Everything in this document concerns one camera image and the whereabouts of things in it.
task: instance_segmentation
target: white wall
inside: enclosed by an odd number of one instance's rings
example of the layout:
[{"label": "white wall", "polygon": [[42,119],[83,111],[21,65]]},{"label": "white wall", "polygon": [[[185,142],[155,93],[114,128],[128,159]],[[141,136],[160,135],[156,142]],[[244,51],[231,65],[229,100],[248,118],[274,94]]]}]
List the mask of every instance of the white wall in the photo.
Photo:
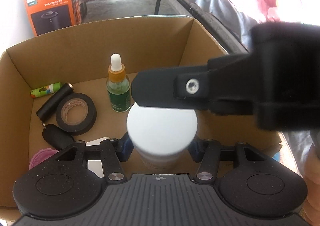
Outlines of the white wall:
[{"label": "white wall", "polygon": [[34,37],[23,0],[0,1],[0,55],[24,40]]}]

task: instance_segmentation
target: silver bolt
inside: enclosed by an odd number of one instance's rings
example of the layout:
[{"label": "silver bolt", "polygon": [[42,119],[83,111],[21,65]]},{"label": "silver bolt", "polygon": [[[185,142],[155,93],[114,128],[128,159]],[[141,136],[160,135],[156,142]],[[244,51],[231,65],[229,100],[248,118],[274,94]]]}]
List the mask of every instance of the silver bolt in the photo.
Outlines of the silver bolt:
[{"label": "silver bolt", "polygon": [[186,84],[186,90],[189,94],[195,94],[199,88],[199,81],[197,79],[190,79]]},{"label": "silver bolt", "polygon": [[201,172],[201,173],[197,174],[197,177],[200,180],[210,180],[212,178],[212,174],[210,174],[208,172]]},{"label": "silver bolt", "polygon": [[121,173],[111,173],[108,175],[108,178],[112,181],[119,181],[124,178],[124,175]]}]

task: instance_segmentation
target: white rubber dropper bulb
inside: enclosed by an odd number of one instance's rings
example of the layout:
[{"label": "white rubber dropper bulb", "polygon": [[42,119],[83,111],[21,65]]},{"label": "white rubber dropper bulb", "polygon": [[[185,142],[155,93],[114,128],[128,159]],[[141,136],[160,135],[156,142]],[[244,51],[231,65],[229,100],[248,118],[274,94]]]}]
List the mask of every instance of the white rubber dropper bulb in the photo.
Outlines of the white rubber dropper bulb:
[{"label": "white rubber dropper bulb", "polygon": [[117,53],[111,55],[111,70],[118,72],[122,69],[121,56]]}]

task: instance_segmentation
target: open cardboard box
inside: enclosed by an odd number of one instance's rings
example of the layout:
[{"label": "open cardboard box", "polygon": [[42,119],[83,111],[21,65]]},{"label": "open cardboard box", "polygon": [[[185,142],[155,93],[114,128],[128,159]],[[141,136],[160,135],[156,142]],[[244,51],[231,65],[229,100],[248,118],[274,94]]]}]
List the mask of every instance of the open cardboard box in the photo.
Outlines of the open cardboard box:
[{"label": "open cardboard box", "polygon": [[[29,160],[40,149],[50,147],[42,138],[36,111],[50,97],[33,99],[30,90],[56,82],[73,84],[75,92],[87,94],[97,108],[90,131],[75,136],[92,141],[102,137],[121,138],[126,132],[128,112],[112,110],[106,90],[108,65],[119,53],[130,79],[137,72],[178,65],[202,65],[225,51],[197,21],[189,17],[135,17],[73,26],[17,44],[0,60],[0,217],[17,219],[20,214],[12,197],[17,178],[28,170]],[[213,116],[197,112],[200,138],[225,145],[246,141],[271,152],[278,149],[281,134],[259,130],[252,116]],[[48,123],[56,124],[55,115]],[[194,175],[199,164],[187,152],[167,173]],[[133,151],[122,163],[131,173],[152,173]]]}]

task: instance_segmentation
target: gray gripper base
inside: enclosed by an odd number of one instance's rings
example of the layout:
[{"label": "gray gripper base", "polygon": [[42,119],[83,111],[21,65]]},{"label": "gray gripper base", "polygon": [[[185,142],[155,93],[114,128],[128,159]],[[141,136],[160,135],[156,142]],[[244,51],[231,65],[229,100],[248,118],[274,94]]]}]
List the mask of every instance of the gray gripper base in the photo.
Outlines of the gray gripper base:
[{"label": "gray gripper base", "polygon": [[307,226],[297,214],[260,220],[226,206],[212,186],[193,183],[186,174],[134,174],[106,188],[90,209],[72,218],[41,221],[22,217],[16,226]]}]

